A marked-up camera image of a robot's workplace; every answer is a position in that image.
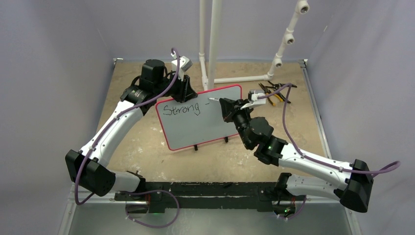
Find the red-framed whiteboard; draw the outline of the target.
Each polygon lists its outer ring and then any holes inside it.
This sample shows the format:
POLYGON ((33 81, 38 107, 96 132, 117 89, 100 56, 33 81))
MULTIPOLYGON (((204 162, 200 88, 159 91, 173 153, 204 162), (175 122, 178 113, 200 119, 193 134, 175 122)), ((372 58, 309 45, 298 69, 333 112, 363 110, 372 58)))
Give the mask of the red-framed whiteboard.
POLYGON ((234 84, 198 93, 185 103, 173 99, 156 104, 156 112, 169 150, 175 151, 237 135, 232 123, 223 121, 221 106, 212 98, 242 98, 242 87, 234 84))

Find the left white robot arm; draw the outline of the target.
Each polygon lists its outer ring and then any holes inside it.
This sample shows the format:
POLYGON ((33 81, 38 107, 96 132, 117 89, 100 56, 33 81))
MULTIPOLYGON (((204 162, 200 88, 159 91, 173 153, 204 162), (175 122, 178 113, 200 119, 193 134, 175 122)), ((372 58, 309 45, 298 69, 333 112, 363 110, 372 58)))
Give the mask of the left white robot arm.
POLYGON ((141 74, 135 77, 95 136, 80 150, 70 150, 65 156, 70 179, 97 196, 110 191, 127 191, 133 200, 146 194, 145 179, 133 172, 115 172, 107 169, 116 148, 129 130, 141 120, 160 97, 171 97, 179 103, 198 95, 192 89, 186 71, 192 62, 185 56, 171 62, 171 71, 165 63, 148 59, 141 74))

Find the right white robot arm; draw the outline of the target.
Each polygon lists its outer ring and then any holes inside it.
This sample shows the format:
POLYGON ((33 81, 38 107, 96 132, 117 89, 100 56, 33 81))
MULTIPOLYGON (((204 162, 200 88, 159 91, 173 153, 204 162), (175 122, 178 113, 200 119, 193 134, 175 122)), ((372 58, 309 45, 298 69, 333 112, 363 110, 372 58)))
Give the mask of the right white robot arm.
POLYGON ((355 159, 341 162, 303 152, 294 144, 273 135, 273 127, 264 117, 250 116, 248 100, 218 100, 224 122, 233 123, 247 150, 266 165, 297 169, 310 175, 281 174, 275 185, 276 196, 313 195, 337 200, 344 207, 365 213, 369 209, 374 179, 366 162, 355 159))

